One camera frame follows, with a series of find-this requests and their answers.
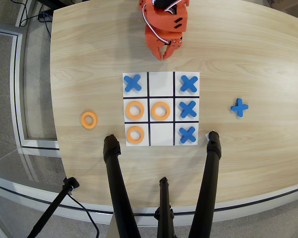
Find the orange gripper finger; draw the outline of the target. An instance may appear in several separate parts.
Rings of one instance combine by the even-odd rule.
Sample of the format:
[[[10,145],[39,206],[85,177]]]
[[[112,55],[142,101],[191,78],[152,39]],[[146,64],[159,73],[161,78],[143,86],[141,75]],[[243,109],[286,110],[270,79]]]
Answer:
[[[173,53],[182,46],[182,39],[171,40],[163,55],[163,59],[166,60],[170,58]]]
[[[162,55],[161,55],[161,48],[164,46],[164,44],[162,45],[150,45],[150,50],[153,53],[153,55],[158,59],[158,60],[162,60]]]

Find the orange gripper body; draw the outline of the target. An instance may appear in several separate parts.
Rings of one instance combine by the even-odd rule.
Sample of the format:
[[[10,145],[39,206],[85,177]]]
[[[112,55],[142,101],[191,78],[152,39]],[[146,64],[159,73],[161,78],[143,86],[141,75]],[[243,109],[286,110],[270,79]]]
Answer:
[[[145,37],[146,37],[146,42],[148,47],[153,44],[156,44],[156,45],[164,44],[163,47],[165,49],[171,40],[174,40],[174,39],[183,40],[182,32],[165,31],[148,25],[146,26],[146,29],[145,29]]]

